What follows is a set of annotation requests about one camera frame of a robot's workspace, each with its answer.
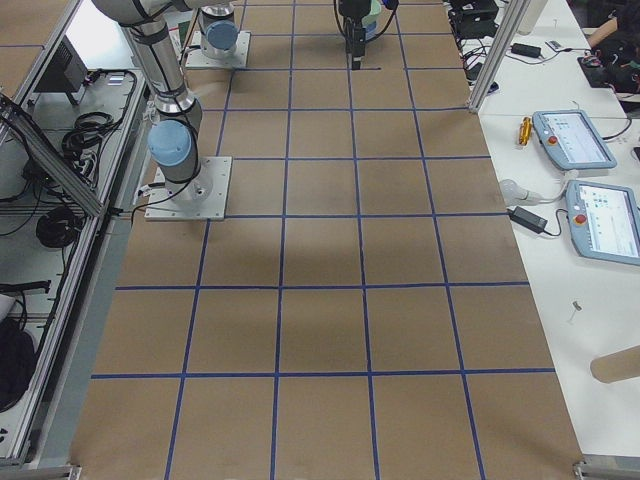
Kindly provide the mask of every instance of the brown cylinder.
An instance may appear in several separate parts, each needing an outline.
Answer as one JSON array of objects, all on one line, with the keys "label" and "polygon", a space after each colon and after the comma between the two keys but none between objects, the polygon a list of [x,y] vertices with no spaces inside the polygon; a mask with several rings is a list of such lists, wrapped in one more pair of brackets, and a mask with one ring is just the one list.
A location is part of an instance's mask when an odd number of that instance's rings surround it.
[{"label": "brown cylinder", "polygon": [[640,377],[640,345],[594,359],[591,374],[603,383]]}]

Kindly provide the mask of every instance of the yellow object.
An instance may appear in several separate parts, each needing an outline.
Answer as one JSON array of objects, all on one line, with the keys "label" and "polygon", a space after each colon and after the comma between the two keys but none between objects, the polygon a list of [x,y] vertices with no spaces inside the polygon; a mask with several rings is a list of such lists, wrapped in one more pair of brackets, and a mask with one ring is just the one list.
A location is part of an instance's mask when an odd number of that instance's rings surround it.
[{"label": "yellow object", "polygon": [[518,145],[526,145],[531,138],[531,118],[524,117],[520,124],[520,134],[518,135]]}]

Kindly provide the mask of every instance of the power adapter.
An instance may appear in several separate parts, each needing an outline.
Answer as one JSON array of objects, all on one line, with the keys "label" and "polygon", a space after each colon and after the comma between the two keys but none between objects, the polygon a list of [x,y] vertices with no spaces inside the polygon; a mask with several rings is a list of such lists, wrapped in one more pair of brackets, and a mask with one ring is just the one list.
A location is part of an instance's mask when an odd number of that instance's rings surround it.
[{"label": "power adapter", "polygon": [[534,47],[533,45],[514,43],[513,45],[511,45],[511,53],[522,55],[524,57],[540,58],[542,50],[540,49],[540,47]]},{"label": "power adapter", "polygon": [[544,228],[547,226],[547,220],[524,208],[507,209],[507,212],[509,212],[509,218],[512,222],[520,224],[534,233],[544,232]]}]

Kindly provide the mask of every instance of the person's arm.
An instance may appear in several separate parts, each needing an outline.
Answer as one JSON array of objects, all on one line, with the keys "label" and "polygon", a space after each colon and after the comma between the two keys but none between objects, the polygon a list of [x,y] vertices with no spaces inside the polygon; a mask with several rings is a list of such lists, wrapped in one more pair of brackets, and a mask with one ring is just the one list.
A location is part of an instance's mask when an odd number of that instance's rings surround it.
[{"label": "person's arm", "polygon": [[596,31],[589,36],[587,42],[589,46],[593,48],[616,30],[618,30],[618,19],[614,17],[600,25]]}]

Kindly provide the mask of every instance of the white desk surface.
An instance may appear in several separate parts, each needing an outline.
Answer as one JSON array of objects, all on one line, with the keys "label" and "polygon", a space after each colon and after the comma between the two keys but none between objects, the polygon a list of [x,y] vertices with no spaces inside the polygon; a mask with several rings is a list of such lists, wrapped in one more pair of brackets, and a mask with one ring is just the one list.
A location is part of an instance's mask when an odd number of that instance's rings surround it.
[{"label": "white desk surface", "polygon": [[[556,40],[565,47],[588,48],[565,0],[549,0],[531,34],[516,35],[512,43],[540,47],[543,57],[549,58],[553,51],[545,45],[548,40]],[[524,116],[537,110],[579,107],[592,117],[624,118],[625,114],[611,90],[589,86],[576,60],[582,55],[582,50],[562,52],[539,65],[526,65],[505,58],[495,77],[500,90],[487,96],[481,114]]]},{"label": "white desk surface", "polygon": [[[499,180],[554,197],[562,172],[550,162],[535,134],[524,148],[515,143],[520,116],[484,116],[482,127]],[[620,131],[623,120],[594,119],[606,135]],[[640,122],[609,142],[619,164],[579,178],[633,188],[640,199],[640,162],[631,149],[640,145]],[[551,205],[525,207],[557,231]],[[555,239],[544,238],[514,224],[514,232],[562,385],[580,448],[584,454],[640,456],[640,378],[604,384],[593,378],[591,361],[640,345],[640,268],[579,257],[566,220]],[[582,310],[574,314],[572,303]]]}]

